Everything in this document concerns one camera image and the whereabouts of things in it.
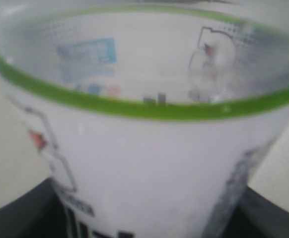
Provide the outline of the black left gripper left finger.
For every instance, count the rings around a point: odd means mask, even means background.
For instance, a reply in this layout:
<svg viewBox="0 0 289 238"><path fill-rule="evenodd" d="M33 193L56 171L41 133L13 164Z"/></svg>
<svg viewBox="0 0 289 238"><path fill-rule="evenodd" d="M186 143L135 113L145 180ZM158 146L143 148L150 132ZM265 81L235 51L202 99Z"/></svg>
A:
<svg viewBox="0 0 289 238"><path fill-rule="evenodd" d="M65 212L50 179L0 208L0 238L67 236Z"/></svg>

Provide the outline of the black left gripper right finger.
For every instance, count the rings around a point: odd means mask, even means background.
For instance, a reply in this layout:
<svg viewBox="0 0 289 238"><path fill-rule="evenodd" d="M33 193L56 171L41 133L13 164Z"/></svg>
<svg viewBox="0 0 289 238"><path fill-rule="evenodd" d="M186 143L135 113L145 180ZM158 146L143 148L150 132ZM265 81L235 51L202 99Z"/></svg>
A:
<svg viewBox="0 0 289 238"><path fill-rule="evenodd" d="M223 233L225 238L289 238L289 212L247 188Z"/></svg>

